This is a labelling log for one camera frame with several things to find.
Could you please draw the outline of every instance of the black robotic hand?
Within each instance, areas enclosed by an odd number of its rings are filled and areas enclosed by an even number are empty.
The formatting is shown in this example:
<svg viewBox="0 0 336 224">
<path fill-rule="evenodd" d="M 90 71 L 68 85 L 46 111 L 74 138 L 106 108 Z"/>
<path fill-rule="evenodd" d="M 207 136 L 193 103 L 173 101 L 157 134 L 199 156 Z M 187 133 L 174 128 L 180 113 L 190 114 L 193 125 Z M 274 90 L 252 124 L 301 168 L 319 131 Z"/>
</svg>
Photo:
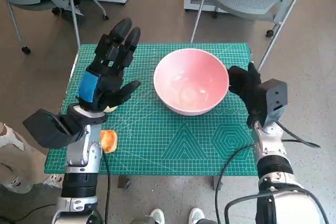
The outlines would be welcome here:
<svg viewBox="0 0 336 224">
<path fill-rule="evenodd" d="M 79 85 L 78 101 L 83 109 L 99 112 L 107 106 L 119 106 L 129 100 L 139 87 L 140 81 L 137 80 L 122 87 L 124 69 L 133 60 L 141 34 L 139 27 L 132 30 L 131 27 L 132 20 L 125 18 L 110 34 L 101 36 L 95 50 L 96 56 L 86 68 Z"/>
<path fill-rule="evenodd" d="M 261 84 L 260 74 L 253 62 L 248 64 L 248 69 L 232 66 L 229 71 L 229 90 L 237 94 L 245 103 L 249 115 L 257 115 L 256 87 Z"/>
</svg>

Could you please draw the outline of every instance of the table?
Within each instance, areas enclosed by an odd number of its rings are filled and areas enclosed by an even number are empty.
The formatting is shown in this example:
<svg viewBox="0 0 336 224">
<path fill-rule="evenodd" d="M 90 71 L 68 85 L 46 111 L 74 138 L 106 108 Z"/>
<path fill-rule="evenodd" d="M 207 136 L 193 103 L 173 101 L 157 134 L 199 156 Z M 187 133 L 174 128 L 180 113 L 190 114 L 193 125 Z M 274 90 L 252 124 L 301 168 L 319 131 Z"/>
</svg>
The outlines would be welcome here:
<svg viewBox="0 0 336 224">
<path fill-rule="evenodd" d="M 76 102 L 78 84 L 94 58 L 96 45 L 82 45 L 67 88 L 62 113 Z M 170 111 L 158 98 L 153 73 L 169 52 L 199 48 L 214 54 L 227 68 L 246 68 L 250 60 L 247 44 L 139 44 L 134 61 L 125 70 L 125 83 L 140 80 L 141 86 L 127 103 L 110 114 L 103 129 L 118 134 L 116 152 L 108 154 L 112 174 L 120 175 L 206 175 L 216 176 L 237 149 L 253 143 L 246 126 L 247 111 L 240 98 L 228 93 L 210 112 L 182 116 Z M 50 150 L 46 173 L 63 173 L 66 149 Z M 106 173 L 104 162 L 101 173 Z M 226 175 L 256 175 L 253 150 L 243 151 Z"/>
</svg>

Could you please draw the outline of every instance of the chair leg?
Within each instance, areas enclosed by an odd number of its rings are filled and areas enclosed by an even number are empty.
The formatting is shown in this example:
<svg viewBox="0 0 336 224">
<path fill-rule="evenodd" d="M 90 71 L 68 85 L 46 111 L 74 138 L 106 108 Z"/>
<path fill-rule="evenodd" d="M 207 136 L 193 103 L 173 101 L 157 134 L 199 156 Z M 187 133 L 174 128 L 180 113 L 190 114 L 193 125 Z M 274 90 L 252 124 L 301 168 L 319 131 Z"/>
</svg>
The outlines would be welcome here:
<svg viewBox="0 0 336 224">
<path fill-rule="evenodd" d="M 19 28 L 18 28 L 17 23 L 16 23 L 16 19 L 15 19 L 14 13 L 13 13 L 12 6 L 9 2 L 6 1 L 6 3 L 7 3 L 7 6 L 8 6 L 8 9 L 9 9 L 9 14 L 11 15 L 11 18 L 12 18 L 12 21 L 13 21 L 13 24 L 14 24 L 14 27 L 15 27 L 15 30 L 16 30 L 17 37 L 18 37 L 18 39 L 20 41 L 20 44 L 22 46 L 21 50 L 22 50 L 22 52 L 24 52 L 25 54 L 28 55 L 28 54 L 30 54 L 30 49 L 27 47 L 26 43 L 24 42 L 24 40 L 21 37 Z"/>
<path fill-rule="evenodd" d="M 71 5 L 72 21 L 73 21 L 73 24 L 74 24 L 73 26 L 75 28 L 76 41 L 77 41 L 77 46 L 78 46 L 78 50 L 79 50 L 80 49 L 80 39 L 79 39 L 79 31 L 78 31 L 78 25 L 77 25 L 77 18 L 76 18 L 74 0 L 70 0 L 70 5 Z"/>
<path fill-rule="evenodd" d="M 107 16 L 106 11 L 105 11 L 105 9 L 104 9 L 104 7 L 102 7 L 102 5 L 101 5 L 97 0 L 92 0 L 92 1 L 94 1 L 95 4 L 98 5 L 98 7 L 103 11 L 103 18 L 104 18 L 105 20 L 109 19 L 109 17 Z"/>
<path fill-rule="evenodd" d="M 292 3 L 289 5 L 289 8 L 288 8 L 288 10 L 287 10 L 287 12 L 286 12 L 286 14 L 285 14 L 285 16 L 284 16 L 284 19 L 282 20 L 282 22 L 280 22 L 280 23 L 278 24 L 278 28 L 277 28 L 277 30 L 275 31 L 275 33 L 274 33 L 274 35 L 273 35 L 273 38 L 272 38 L 271 42 L 269 43 L 269 45 L 268 45 L 268 47 L 267 47 L 267 49 L 266 49 L 266 51 L 265 51 L 265 53 L 264 53 L 264 56 L 263 56 L 262 59 L 261 59 L 261 62 L 260 62 L 259 67 L 258 67 L 258 69 L 257 69 L 258 72 L 260 72 L 261 68 L 263 67 L 263 65 L 264 65 L 264 63 L 265 63 L 265 61 L 266 61 L 266 59 L 267 59 L 267 57 L 268 57 L 268 55 L 269 55 L 269 52 L 271 51 L 271 49 L 272 49 L 272 47 L 273 47 L 273 45 L 274 45 L 276 39 L 278 38 L 278 36 L 279 36 L 279 34 L 280 34 L 280 32 L 281 32 L 281 29 L 282 29 L 282 27 L 284 26 L 284 23 L 286 22 L 286 20 L 287 20 L 287 18 L 288 18 L 288 16 L 289 16 L 290 12 L 292 11 L 292 9 L 293 9 L 294 4 L 296 3 L 296 1 L 297 1 L 297 0 L 293 0 L 293 1 L 292 1 Z"/>
<path fill-rule="evenodd" d="M 195 26 L 194 26 L 194 31 L 193 31 L 193 35 L 191 36 L 190 43 L 193 43 L 193 41 L 194 41 L 195 33 L 196 33 L 196 30 L 197 30 L 197 26 L 198 26 L 198 21 L 199 21 L 199 18 L 201 17 L 204 2 L 205 2 L 205 0 L 202 0 L 201 4 L 199 5 L 197 18 L 196 18 L 196 22 L 195 22 Z"/>
<path fill-rule="evenodd" d="M 212 13 L 212 18 L 218 18 L 218 6 L 215 6 L 215 10 L 214 12 Z"/>
</svg>

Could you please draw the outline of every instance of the black cable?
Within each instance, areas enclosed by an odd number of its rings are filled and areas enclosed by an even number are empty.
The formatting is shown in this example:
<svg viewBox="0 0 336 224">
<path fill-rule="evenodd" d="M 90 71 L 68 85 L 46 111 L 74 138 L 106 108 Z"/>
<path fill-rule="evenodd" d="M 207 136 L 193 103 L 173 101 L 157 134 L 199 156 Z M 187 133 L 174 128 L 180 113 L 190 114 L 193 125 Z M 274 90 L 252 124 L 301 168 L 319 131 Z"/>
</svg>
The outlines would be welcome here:
<svg viewBox="0 0 336 224">
<path fill-rule="evenodd" d="M 294 137 L 298 142 L 302 143 L 302 144 L 305 144 L 306 146 L 309 146 L 309 147 L 312 147 L 312 148 L 321 148 L 320 145 L 318 144 L 315 144 L 315 143 L 312 143 L 312 142 L 308 142 L 308 141 L 305 141 L 303 140 L 302 138 L 300 138 L 299 136 L 296 136 L 294 133 L 292 133 L 289 129 L 287 129 L 286 127 L 284 127 L 280 122 L 276 122 L 280 128 L 283 129 L 283 131 L 285 131 L 288 135 Z"/>
<path fill-rule="evenodd" d="M 45 205 L 45 206 L 41 206 L 41 207 L 37 207 L 33 210 L 31 210 L 29 213 L 27 213 L 26 215 L 24 215 L 22 218 L 19 218 L 19 219 L 16 219 L 16 220 L 11 220 L 7 217 L 4 217 L 4 216 L 0 216 L 0 219 L 2 220 L 5 220 L 7 221 L 9 224 L 16 224 L 16 222 L 19 222 L 19 221 L 22 221 L 24 220 L 25 218 L 27 218 L 29 215 L 31 215 L 33 212 L 35 212 L 36 210 L 39 210 L 41 208 L 45 208 L 45 207 L 51 207 L 51 206 L 55 206 L 56 204 L 48 204 L 48 205 Z"/>
<path fill-rule="evenodd" d="M 110 165 L 106 158 L 106 153 L 103 151 L 103 157 L 106 165 L 107 171 L 107 195 L 106 195 L 106 205 L 105 205 L 105 224 L 107 224 L 109 219 L 109 203 L 110 203 L 110 191 L 111 191 L 111 173 L 110 173 Z"/>
<path fill-rule="evenodd" d="M 290 132 L 288 129 L 286 129 L 282 124 L 279 123 L 279 126 L 285 131 L 285 132 Z M 289 139 L 289 140 L 282 140 L 283 142 L 294 142 L 294 143 L 301 143 L 301 144 L 305 144 L 306 146 L 308 147 L 312 147 L 312 148 L 320 148 L 320 146 L 318 144 L 315 144 L 315 143 L 312 143 L 312 142 L 307 142 L 303 139 L 301 139 L 300 137 L 296 136 L 295 134 L 293 134 L 292 132 L 288 133 L 289 135 L 291 135 L 292 137 L 294 138 L 298 138 L 298 139 Z M 251 147 L 254 147 L 254 144 L 251 144 L 251 145 L 247 145 L 243 148 L 240 148 L 239 150 L 237 150 L 230 158 L 229 160 L 225 163 L 222 171 L 221 171 L 221 174 L 219 176 L 219 179 L 218 179 L 218 182 L 217 182 L 217 186 L 216 186 L 216 193 L 215 193 L 215 210 L 216 210 L 216 216 L 217 216 L 217 222 L 218 224 L 222 224 L 221 223 L 221 217 L 219 216 L 219 211 L 218 211 L 218 191 L 219 191 L 219 185 L 222 181 L 222 178 L 223 178 L 223 175 L 224 175 L 224 172 L 226 170 L 226 168 L 229 166 L 229 164 L 231 163 L 231 161 L 240 153 L 242 152 L 243 150 L 246 150 L 248 148 L 251 148 Z"/>
<path fill-rule="evenodd" d="M 229 208 L 231 206 L 233 206 L 235 204 L 238 204 L 240 202 L 243 202 L 243 201 L 251 200 L 251 199 L 256 199 L 256 198 L 261 198 L 261 197 L 269 197 L 269 196 L 272 196 L 272 195 L 275 195 L 275 194 L 283 193 L 284 191 L 298 191 L 300 193 L 303 193 L 303 194 L 306 194 L 306 195 L 310 196 L 315 201 L 316 205 L 319 207 L 325 224 L 329 224 L 327 214 L 324 211 L 324 209 L 321 205 L 321 202 L 317 199 L 317 197 L 313 193 L 311 193 L 310 191 L 308 191 L 306 189 L 303 189 L 301 187 L 284 187 L 284 188 L 276 190 L 276 191 L 263 191 L 262 193 L 258 193 L 258 194 L 244 196 L 244 197 L 234 199 L 234 200 L 230 201 L 225 206 L 225 209 L 224 209 L 225 224 L 230 224 L 228 211 L 229 211 Z"/>
<path fill-rule="evenodd" d="M 218 211 L 218 191 L 219 191 L 219 185 L 222 181 L 222 178 L 223 178 L 223 175 L 224 175 L 224 171 L 226 170 L 226 168 L 229 166 L 229 164 L 231 163 L 231 161 L 240 153 L 242 152 L 243 150 L 246 150 L 248 148 L 252 148 L 254 147 L 254 144 L 250 144 L 250 145 L 247 145 L 243 148 L 240 148 L 239 150 L 237 150 L 230 158 L 229 160 L 225 163 L 222 171 L 221 171 L 221 174 L 218 178 L 218 182 L 217 182 L 217 186 L 216 186 L 216 193 L 215 193 L 215 209 L 216 209 L 216 216 L 217 216 L 217 222 L 218 224 L 221 224 L 221 217 L 219 216 L 219 211 Z"/>
</svg>

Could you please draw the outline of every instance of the grid lines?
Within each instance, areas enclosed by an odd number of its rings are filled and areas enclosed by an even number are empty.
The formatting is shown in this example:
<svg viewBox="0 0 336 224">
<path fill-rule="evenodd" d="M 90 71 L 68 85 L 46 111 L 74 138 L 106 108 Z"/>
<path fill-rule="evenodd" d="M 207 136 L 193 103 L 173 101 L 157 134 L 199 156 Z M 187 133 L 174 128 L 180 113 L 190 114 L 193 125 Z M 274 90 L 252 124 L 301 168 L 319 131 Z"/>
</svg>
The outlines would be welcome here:
<svg viewBox="0 0 336 224">
<path fill-rule="evenodd" d="M 95 48 L 95 44 L 82 45 L 62 113 L 70 103 L 77 102 L 78 84 L 95 56 Z M 141 86 L 102 126 L 118 135 L 116 152 L 107 155 L 112 174 L 215 176 L 234 151 L 253 142 L 246 126 L 245 106 L 234 94 L 228 93 L 213 110 L 199 116 L 175 114 L 159 100 L 153 86 L 155 67 L 165 55 L 181 48 L 206 50 L 227 68 L 232 65 L 247 68 L 250 61 L 245 43 L 139 44 L 131 67 L 125 70 L 124 83 L 139 80 Z M 63 173 L 65 157 L 66 148 L 50 150 L 45 172 Z M 100 172 L 107 173 L 104 162 Z M 256 174 L 252 149 L 238 155 L 225 173 Z"/>
</svg>

